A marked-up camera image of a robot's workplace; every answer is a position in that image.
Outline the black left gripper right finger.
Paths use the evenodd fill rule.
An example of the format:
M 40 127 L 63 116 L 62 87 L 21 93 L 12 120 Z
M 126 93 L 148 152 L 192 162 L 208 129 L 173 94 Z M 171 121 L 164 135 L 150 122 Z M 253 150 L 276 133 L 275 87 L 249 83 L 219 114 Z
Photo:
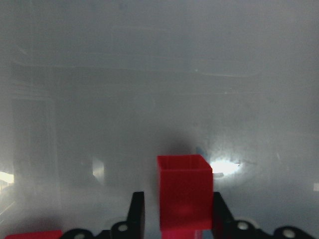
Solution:
M 214 239 L 231 239 L 235 219 L 220 192 L 213 193 L 212 235 Z

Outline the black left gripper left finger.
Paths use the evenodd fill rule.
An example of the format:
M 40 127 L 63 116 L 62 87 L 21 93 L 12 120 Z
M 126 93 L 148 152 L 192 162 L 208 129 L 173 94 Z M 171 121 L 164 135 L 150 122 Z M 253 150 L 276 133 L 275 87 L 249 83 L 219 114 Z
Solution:
M 145 194 L 134 192 L 127 215 L 128 238 L 143 239 L 145 235 Z

